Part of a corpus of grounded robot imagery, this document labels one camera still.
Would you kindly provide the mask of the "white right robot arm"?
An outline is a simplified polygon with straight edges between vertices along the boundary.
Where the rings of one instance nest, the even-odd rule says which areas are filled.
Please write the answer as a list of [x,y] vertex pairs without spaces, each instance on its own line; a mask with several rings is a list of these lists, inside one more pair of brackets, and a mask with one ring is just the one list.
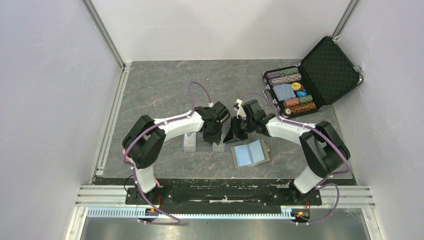
[[237,115],[231,119],[225,143],[247,140],[249,134],[255,132],[301,146],[307,167],[294,179],[288,191],[289,199],[295,204],[302,204],[313,188],[335,174],[340,166],[349,164],[350,151],[327,121],[301,123],[274,113],[266,114],[255,99],[247,102],[237,99],[234,108]]

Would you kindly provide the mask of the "clear acrylic card box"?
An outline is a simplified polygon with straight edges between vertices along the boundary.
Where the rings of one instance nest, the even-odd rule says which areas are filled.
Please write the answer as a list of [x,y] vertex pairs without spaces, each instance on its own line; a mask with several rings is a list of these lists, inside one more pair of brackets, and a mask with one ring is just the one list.
[[194,153],[197,151],[197,133],[189,132],[183,135],[183,152]]
[[219,142],[212,143],[212,151],[214,153],[223,153],[226,151],[226,144],[224,143],[225,134],[221,134]]

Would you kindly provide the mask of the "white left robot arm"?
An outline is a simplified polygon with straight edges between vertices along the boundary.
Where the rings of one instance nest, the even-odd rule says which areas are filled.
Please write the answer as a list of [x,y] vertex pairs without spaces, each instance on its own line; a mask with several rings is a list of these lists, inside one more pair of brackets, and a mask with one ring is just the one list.
[[151,204],[157,198],[153,164],[166,141],[200,132],[204,142],[219,144],[223,124],[229,118],[229,110],[220,101],[174,117],[141,116],[122,141],[123,159],[131,166],[139,199]]

